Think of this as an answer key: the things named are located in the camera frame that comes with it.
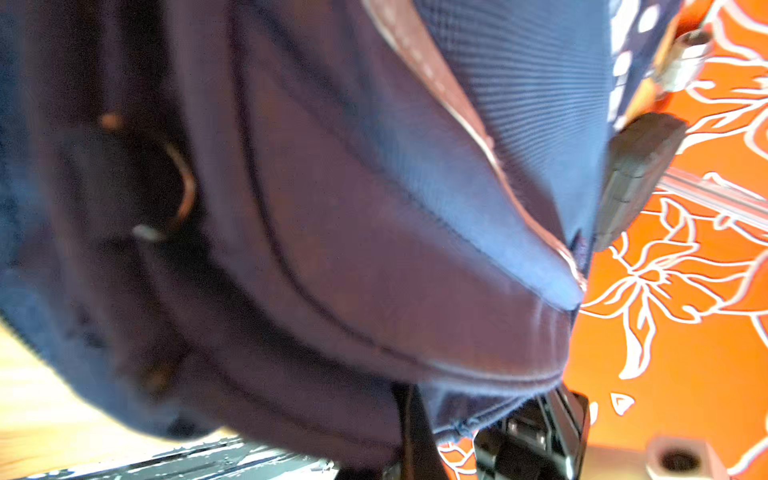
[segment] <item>wooden floor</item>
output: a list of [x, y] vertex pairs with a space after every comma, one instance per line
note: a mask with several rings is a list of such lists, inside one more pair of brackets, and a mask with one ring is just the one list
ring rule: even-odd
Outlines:
[[180, 446], [129, 431], [83, 403], [1, 326], [0, 386], [0, 480], [125, 465]]

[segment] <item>bag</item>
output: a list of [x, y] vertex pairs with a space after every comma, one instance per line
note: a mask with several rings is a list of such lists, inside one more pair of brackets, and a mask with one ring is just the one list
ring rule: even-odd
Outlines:
[[89, 402], [381, 468], [561, 381], [603, 2], [27, 3], [0, 306]]

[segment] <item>metal cylinder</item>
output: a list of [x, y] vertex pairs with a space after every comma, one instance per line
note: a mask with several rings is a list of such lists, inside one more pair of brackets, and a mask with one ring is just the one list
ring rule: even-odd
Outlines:
[[659, 69], [656, 82], [664, 91], [684, 90], [699, 76], [712, 49], [712, 34], [703, 28], [677, 37]]

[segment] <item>leather trim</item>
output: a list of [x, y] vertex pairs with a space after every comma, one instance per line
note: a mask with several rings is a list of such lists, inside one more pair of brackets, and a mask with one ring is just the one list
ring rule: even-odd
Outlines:
[[571, 251], [531, 217], [509, 187], [493, 151], [493, 139], [486, 133], [480, 116], [432, 40], [412, 0], [362, 0], [362, 5], [395, 54], [482, 149], [499, 184], [528, 228], [560, 255], [581, 291], [586, 291], [587, 280], [579, 271]]

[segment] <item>orange floral wallpaper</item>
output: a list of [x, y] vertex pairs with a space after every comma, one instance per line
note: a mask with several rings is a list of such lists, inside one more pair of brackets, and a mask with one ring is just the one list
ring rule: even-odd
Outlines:
[[[691, 28], [710, 2], [688, 3]], [[714, 4], [715, 52], [667, 106], [690, 124], [673, 166], [765, 201], [768, 2]], [[768, 478], [766, 293], [766, 231], [659, 189], [594, 258], [576, 323], [565, 379], [591, 400], [589, 442], [706, 439], [734, 478]], [[471, 441], [441, 453], [452, 478], [475, 477]]]

